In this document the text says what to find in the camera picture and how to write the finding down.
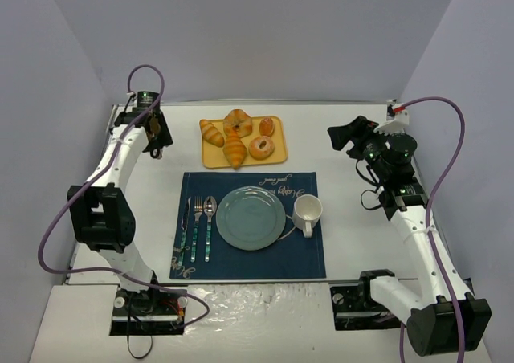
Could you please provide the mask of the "large striped croissant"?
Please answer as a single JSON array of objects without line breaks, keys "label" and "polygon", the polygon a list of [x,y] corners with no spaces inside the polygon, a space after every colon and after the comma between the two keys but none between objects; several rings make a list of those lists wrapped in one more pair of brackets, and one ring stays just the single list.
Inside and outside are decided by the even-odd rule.
[{"label": "large striped croissant", "polygon": [[247,147],[236,131],[228,134],[222,151],[232,169],[239,169],[247,157]]}]

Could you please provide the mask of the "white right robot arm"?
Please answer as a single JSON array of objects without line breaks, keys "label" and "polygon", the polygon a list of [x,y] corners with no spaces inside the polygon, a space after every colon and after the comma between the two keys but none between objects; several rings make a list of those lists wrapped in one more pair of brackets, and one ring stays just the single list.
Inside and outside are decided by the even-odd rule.
[{"label": "white right robot arm", "polygon": [[416,140],[406,133],[381,133],[376,122],[363,116],[328,128],[328,134],[337,151],[351,144],[349,157],[365,162],[376,176],[370,185],[399,233],[420,285],[415,294],[392,271],[363,271],[361,302],[380,304],[397,317],[419,356],[457,353],[462,361],[465,352],[478,348],[492,310],[459,276],[431,221],[429,198],[412,165]]}]

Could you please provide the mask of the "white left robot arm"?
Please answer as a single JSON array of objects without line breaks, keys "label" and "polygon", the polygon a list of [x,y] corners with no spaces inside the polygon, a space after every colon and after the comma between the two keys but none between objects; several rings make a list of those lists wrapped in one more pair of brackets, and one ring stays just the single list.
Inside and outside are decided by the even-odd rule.
[{"label": "white left robot arm", "polygon": [[136,104],[114,121],[104,155],[85,182],[88,188],[80,193],[79,186],[71,186],[67,199],[76,241],[106,260],[122,290],[145,295],[157,277],[134,243],[136,219],[124,192],[139,156],[160,159],[173,139],[160,95],[139,91],[131,97]]}]

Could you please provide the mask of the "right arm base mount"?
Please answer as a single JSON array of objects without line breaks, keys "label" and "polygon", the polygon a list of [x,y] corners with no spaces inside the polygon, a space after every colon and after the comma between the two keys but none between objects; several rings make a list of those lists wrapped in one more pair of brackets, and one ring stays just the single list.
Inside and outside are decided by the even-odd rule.
[{"label": "right arm base mount", "polygon": [[395,277],[390,270],[363,271],[358,280],[330,284],[332,318],[336,331],[366,331],[400,328],[399,319],[371,299],[370,281]]}]

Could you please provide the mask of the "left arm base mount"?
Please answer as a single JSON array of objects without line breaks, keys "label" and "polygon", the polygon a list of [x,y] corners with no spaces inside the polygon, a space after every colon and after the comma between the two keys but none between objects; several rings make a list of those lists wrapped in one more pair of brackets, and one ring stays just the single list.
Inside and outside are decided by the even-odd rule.
[{"label": "left arm base mount", "polygon": [[184,333],[186,290],[129,292],[118,289],[110,336],[176,336]]}]

